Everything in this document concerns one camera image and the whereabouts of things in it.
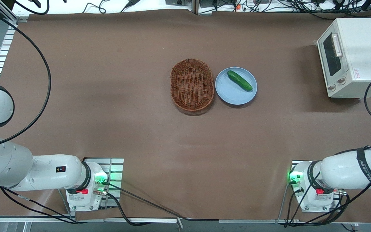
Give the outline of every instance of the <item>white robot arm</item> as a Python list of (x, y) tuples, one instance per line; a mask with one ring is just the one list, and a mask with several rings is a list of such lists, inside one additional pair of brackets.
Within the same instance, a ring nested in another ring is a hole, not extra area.
[(290, 181), (293, 190), (300, 191), (296, 198), (302, 211), (328, 212), (337, 204), (334, 194), (340, 189), (364, 189), (371, 183), (371, 146), (300, 162), (290, 172)]
[[(0, 127), (14, 113), (14, 101), (0, 86)], [(107, 180), (107, 174), (94, 162), (81, 162), (64, 154), (33, 156), (26, 147), (13, 142), (0, 144), (0, 186), (13, 191), (66, 189), (72, 210), (97, 210), (101, 196), (94, 190)]]

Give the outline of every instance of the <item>cucumber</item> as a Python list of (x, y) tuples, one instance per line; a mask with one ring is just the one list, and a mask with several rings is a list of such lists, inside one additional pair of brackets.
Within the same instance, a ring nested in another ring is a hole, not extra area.
[(244, 78), (242, 78), (240, 75), (238, 75), (234, 71), (228, 71), (227, 72), (228, 78), (230, 78), (232, 81), (234, 81), (237, 85), (239, 85), (243, 90), (245, 91), (252, 91), (253, 87), (248, 83)]

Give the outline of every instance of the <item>label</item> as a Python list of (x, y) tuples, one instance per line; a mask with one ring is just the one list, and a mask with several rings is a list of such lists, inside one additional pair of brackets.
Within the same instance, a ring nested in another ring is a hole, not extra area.
[(78, 195), (76, 195), (76, 196), (69, 195), (69, 197), (70, 197), (71, 201), (82, 201), (82, 200), (84, 200), (84, 197), (80, 197)]
[(323, 188), (329, 188), (326, 183), (324, 183), (324, 181), (322, 179), (317, 179), (316, 181), (318, 181), (319, 185), (322, 186)]
[(63, 172), (65, 172), (65, 167), (66, 166), (58, 166), (58, 167), (56, 167), (55, 172), (56, 173), (63, 173)]
[(355, 77), (356, 77), (356, 79), (360, 79), (361, 78), (361, 76), (360, 76), (360, 70), (359, 69), (354, 69), (354, 71), (355, 71)]
[(316, 201), (328, 201), (331, 200), (331, 195), (325, 195), (325, 194), (316, 194), (315, 196)]

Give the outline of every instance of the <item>black band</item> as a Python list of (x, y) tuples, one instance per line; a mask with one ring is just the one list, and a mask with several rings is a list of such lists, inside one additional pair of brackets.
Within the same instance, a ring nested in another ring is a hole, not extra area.
[(357, 161), (359, 162), (360, 169), (362, 169), (363, 174), (366, 176), (366, 178), (371, 183), (371, 170), (368, 167), (368, 163), (366, 161), (365, 148), (364, 147), (358, 148), (356, 152), (357, 152)]
[(85, 189), (88, 184), (90, 183), (90, 179), (91, 179), (91, 169), (90, 167), (87, 165), (86, 162), (81, 162), (81, 164), (85, 167), (85, 170), (87, 171), (87, 175), (85, 175), (85, 180), (84, 180), (84, 183), (82, 183), (80, 186), (78, 186), (77, 188), (74, 188), (74, 189), (67, 189), (67, 192), (69, 194), (77, 194), (77, 191), (79, 190), (83, 190)]
[(313, 161), (308, 169), (307, 169), (307, 177), (309, 179), (310, 185), (313, 186), (314, 189), (322, 189), (324, 191), (324, 194), (330, 194), (333, 192), (333, 189), (328, 188), (327, 186), (322, 186), (324, 183), (318, 183), (316, 179), (313, 176), (313, 168), (316, 165), (316, 163), (320, 162), (321, 160)]

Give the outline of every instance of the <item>blue plate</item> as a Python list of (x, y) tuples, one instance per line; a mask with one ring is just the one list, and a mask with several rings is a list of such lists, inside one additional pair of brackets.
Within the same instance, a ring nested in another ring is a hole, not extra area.
[[(244, 78), (253, 87), (252, 91), (245, 91), (234, 81), (232, 81), (228, 75), (228, 71), (234, 71), (242, 78)], [(215, 89), (217, 94), (225, 102), (233, 105), (242, 105), (251, 101), (257, 93), (257, 82), (254, 76), (246, 69), (239, 67), (226, 68), (219, 73), (215, 79)]]

